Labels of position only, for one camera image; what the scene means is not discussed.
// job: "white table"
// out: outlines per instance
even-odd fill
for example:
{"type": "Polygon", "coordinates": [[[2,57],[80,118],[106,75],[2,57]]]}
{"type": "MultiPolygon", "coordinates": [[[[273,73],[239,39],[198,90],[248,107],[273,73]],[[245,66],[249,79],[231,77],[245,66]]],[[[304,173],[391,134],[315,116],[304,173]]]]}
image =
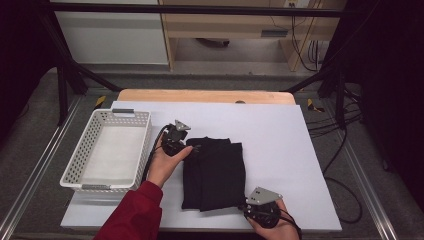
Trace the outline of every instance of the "white table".
{"type": "MultiPolygon", "coordinates": [[[[153,137],[178,119],[189,126],[187,138],[230,138],[243,144],[245,194],[260,186],[280,193],[289,212],[305,232],[341,231],[302,112],[297,105],[114,102],[112,108],[152,113],[153,137]]],[[[161,229],[179,231],[251,231],[236,208],[200,213],[181,210],[182,165],[165,184],[161,229]]],[[[61,226],[98,229],[122,195],[75,193],[61,226]]]]}

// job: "plastic basket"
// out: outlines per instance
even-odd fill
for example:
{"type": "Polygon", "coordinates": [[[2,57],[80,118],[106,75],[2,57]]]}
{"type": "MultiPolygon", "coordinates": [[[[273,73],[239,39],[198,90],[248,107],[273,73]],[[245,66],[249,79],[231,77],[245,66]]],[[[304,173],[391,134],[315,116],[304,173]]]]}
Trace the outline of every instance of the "plastic basket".
{"type": "Polygon", "coordinates": [[[86,192],[126,192],[139,187],[148,158],[149,112],[95,110],[60,180],[86,192]]]}

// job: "human hand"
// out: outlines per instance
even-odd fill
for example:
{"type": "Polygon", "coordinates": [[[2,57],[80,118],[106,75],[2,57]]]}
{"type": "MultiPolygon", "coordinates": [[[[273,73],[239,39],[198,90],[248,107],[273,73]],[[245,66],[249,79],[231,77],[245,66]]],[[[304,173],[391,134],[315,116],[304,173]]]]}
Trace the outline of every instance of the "human hand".
{"type": "MultiPolygon", "coordinates": [[[[284,204],[282,199],[278,199],[275,201],[277,206],[287,212],[286,205],[284,204]]],[[[286,213],[281,211],[281,216],[291,219],[286,213]]],[[[253,229],[257,234],[264,237],[267,240],[299,240],[299,235],[297,234],[296,228],[290,223],[280,219],[277,223],[277,226],[271,229],[263,228],[259,223],[255,222],[255,220],[251,218],[247,218],[247,221],[252,225],[253,229]]]]}
{"type": "Polygon", "coordinates": [[[158,143],[155,146],[155,153],[153,155],[152,163],[150,164],[149,173],[147,176],[147,181],[156,184],[158,187],[162,188],[163,184],[171,176],[174,169],[177,167],[185,157],[187,157],[191,150],[192,146],[188,146],[181,150],[178,154],[174,156],[168,156],[161,147],[162,136],[160,137],[158,143]]]}

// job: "folded black fabric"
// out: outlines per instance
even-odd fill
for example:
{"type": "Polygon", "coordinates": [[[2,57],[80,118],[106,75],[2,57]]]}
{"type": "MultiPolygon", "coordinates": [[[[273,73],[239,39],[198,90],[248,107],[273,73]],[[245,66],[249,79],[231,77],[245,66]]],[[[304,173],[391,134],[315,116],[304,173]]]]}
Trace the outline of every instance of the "folded black fabric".
{"type": "Polygon", "coordinates": [[[187,145],[201,145],[199,154],[184,161],[182,209],[209,211],[245,202],[246,171],[241,143],[229,139],[188,139],[187,145]]]}

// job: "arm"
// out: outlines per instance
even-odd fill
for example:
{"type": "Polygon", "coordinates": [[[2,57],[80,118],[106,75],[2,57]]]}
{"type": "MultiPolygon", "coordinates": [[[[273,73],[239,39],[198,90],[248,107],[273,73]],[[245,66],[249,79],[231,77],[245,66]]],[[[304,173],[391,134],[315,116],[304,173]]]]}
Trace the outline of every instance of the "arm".
{"type": "Polygon", "coordinates": [[[191,150],[192,147],[186,147],[170,157],[162,148],[157,148],[147,181],[137,191],[125,194],[94,239],[156,239],[162,217],[162,209],[159,207],[163,196],[161,188],[191,150]]]}
{"type": "MultiPolygon", "coordinates": [[[[281,210],[287,212],[286,205],[282,199],[278,199],[275,202],[281,210]]],[[[285,214],[283,211],[281,212],[281,216],[290,219],[290,216],[285,214]]],[[[294,226],[284,220],[280,219],[277,226],[272,229],[262,228],[257,222],[250,218],[248,218],[247,221],[250,223],[250,225],[252,225],[257,234],[261,235],[267,240],[299,240],[299,236],[294,226]]]]}

